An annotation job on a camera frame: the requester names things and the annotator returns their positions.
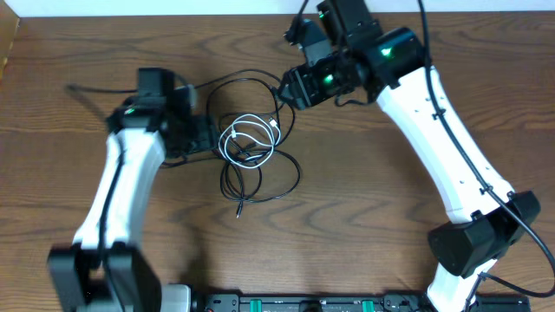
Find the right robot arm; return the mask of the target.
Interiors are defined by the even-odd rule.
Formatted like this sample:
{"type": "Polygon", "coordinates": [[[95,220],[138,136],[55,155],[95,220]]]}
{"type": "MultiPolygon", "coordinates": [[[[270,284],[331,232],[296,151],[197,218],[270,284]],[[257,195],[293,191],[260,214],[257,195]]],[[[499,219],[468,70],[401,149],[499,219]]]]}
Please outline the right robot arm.
{"type": "Polygon", "coordinates": [[[407,28],[384,31],[363,1],[324,1],[319,18],[297,14],[285,40],[304,54],[277,95],[305,110],[351,102],[362,88],[401,130],[433,180],[448,221],[428,233],[438,266],[421,302],[431,311],[527,311],[532,292],[480,296],[492,267],[540,213],[533,192],[516,192],[486,159],[451,105],[426,39],[407,28]]]}

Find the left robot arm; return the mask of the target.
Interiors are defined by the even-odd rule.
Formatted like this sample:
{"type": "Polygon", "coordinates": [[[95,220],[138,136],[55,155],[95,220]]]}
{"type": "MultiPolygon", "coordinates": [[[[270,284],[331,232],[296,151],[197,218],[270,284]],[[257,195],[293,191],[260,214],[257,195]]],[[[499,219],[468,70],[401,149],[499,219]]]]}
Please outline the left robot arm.
{"type": "Polygon", "coordinates": [[[194,85],[165,68],[140,68],[137,88],[107,118],[107,158],[88,215],[47,265],[64,311],[192,311],[186,284],[164,285],[140,250],[153,182],[167,159],[210,152],[218,132],[194,114],[194,85]]]}

